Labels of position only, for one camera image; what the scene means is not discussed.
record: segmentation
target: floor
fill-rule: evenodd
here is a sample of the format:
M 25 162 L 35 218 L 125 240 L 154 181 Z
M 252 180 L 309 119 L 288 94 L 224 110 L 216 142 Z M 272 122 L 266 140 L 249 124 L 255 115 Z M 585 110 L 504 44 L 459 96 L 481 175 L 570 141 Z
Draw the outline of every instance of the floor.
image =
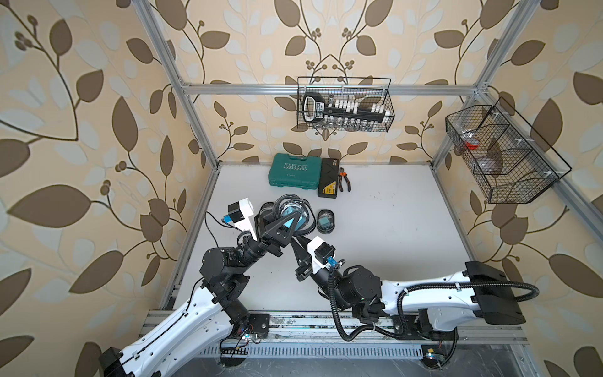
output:
M 335 246 L 336 259 L 361 264 L 383 280 L 416 280 L 464 269 L 469 260 L 431 170 L 426 165 L 345 165 L 351 192 L 337 199 L 320 198 L 314 190 L 278 188 L 268 184 L 270 166 L 222 167 L 208 211 L 220 219 L 228 204 L 249 198 L 255 210 L 284 194 L 308 199 L 315 214 L 327 208 L 335 213 L 330 235 L 314 231 Z M 220 246 L 235 246 L 237 231 L 209 227 Z M 206 250 L 215 247 L 203 224 L 189 260 L 175 307 L 187 298 L 201 274 Z M 267 254 L 247 274 L 251 277 L 240 300 L 249 310 L 327 311 L 312 279 L 295 278 L 297 263 L 291 246 L 277 258 Z
M 218 359 L 195 358 L 174 377 L 521 377 L 513 353 L 488 346 L 459 347 L 442 371 L 430 371 L 414 360 L 253 359 L 224 368 Z

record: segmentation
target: hanging wire basket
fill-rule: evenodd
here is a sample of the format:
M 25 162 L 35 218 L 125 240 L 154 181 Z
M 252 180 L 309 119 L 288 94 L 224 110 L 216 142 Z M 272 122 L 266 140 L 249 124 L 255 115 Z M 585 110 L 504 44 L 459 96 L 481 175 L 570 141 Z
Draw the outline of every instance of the hanging wire basket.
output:
M 394 121 L 389 78 L 297 78 L 297 124 L 315 130 L 387 132 Z
M 530 137 L 524 137 L 513 126 L 508 119 L 510 111 L 526 124 Z M 532 124 L 502 97 L 493 106 L 474 105 L 448 115 L 446 133 L 488 203 L 530 203 L 572 170 Z M 538 145 L 546 150 L 546 156 Z M 554 160 L 557 168 L 547 160 Z

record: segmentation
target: yellow label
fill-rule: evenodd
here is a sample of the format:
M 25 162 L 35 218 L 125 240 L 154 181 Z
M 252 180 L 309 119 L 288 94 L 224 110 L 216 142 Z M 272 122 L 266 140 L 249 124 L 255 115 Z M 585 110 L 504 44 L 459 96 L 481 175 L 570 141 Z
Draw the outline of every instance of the yellow label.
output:
M 336 190 L 337 190 L 336 182 L 333 182 L 329 186 L 325 186 L 323 188 L 323 194 L 331 194 L 331 195 L 333 195 Z

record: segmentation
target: white table surface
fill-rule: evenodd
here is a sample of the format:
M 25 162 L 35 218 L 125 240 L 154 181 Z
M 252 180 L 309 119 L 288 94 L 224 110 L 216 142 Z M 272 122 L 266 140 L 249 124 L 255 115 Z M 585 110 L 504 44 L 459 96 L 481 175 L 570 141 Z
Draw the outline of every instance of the white table surface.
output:
M 361 264 L 383 280 L 416 280 L 444 276 L 464 269 L 469 260 L 432 173 L 426 165 L 343 165 L 351 192 L 337 199 L 320 198 L 316 190 L 278 188 L 268 184 L 270 166 L 223 166 L 208 211 L 217 219 L 228 204 L 249 198 L 257 211 L 284 194 L 308 199 L 314 214 L 335 213 L 335 230 L 320 235 L 335 246 L 336 259 Z M 220 246 L 236 246 L 238 231 L 217 225 L 207 216 Z M 175 307 L 185 302 L 205 252 L 215 243 L 205 223 L 199 232 Z M 291 246 L 280 258 L 266 254 L 246 274 L 250 281 L 240 296 L 249 310 L 328 311 L 329 302 L 317 294 L 311 278 L 295 278 L 297 263 Z

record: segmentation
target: wallpaper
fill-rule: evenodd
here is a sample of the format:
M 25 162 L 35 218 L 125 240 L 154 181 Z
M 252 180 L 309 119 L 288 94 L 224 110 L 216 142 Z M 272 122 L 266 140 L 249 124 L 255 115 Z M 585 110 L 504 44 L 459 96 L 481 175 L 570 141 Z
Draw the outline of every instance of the wallpaper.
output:
M 427 162 L 438 150 L 456 96 L 394 96 L 389 132 L 314 130 L 296 124 L 290 97 L 200 95 L 194 98 L 218 159 L 271 163 L 276 153 L 340 158 L 345 163 Z
M 180 74 L 192 83 L 282 84 L 287 76 L 346 83 L 372 76 L 394 84 L 473 84 L 518 1 L 150 4 Z
M 137 339 L 207 181 L 124 5 L 0 0 L 2 376 L 93 376 Z
M 597 0 L 542 1 L 490 89 L 532 122 L 573 167 L 565 179 L 603 210 L 602 12 Z M 550 189 L 526 205 L 485 204 L 457 154 L 438 172 L 477 259 L 540 288 L 520 304 L 540 369 L 551 377 L 603 375 L 600 243 Z

